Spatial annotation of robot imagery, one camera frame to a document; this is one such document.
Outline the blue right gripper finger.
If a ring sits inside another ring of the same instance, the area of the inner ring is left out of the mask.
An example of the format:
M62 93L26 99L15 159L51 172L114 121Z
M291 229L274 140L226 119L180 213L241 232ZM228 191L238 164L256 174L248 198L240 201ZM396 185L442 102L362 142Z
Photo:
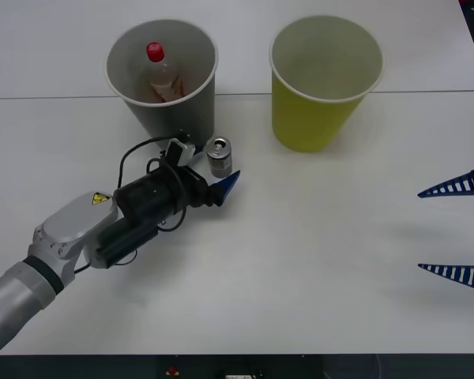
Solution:
M417 194L419 198L474 196L474 169Z
M418 264L419 268L474 289L474 266Z

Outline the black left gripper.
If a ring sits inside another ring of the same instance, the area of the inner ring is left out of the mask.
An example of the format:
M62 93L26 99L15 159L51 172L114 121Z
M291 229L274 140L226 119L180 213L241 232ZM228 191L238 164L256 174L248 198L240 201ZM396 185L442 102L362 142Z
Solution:
M204 156L204 147L195 145L190 163L196 163ZM185 166L178 167L177 174L182 183L181 198L178 200L178 208L190 206L200 208L202 205L220 207L228 197L229 193L237 183L241 171L236 171L226 178L212 185L193 169Z

